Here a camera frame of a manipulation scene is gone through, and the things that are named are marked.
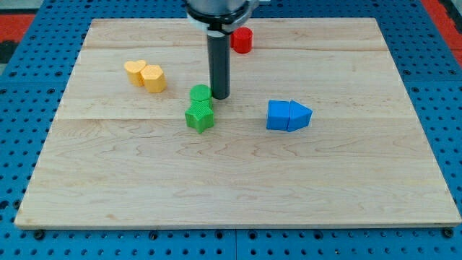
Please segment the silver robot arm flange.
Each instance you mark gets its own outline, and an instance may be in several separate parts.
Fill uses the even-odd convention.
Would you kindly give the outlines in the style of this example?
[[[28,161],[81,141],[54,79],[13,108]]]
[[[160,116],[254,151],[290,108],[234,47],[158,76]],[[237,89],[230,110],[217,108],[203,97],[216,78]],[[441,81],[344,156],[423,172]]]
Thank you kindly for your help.
[[[259,0],[185,0],[187,18],[215,38],[242,27],[259,5]]]

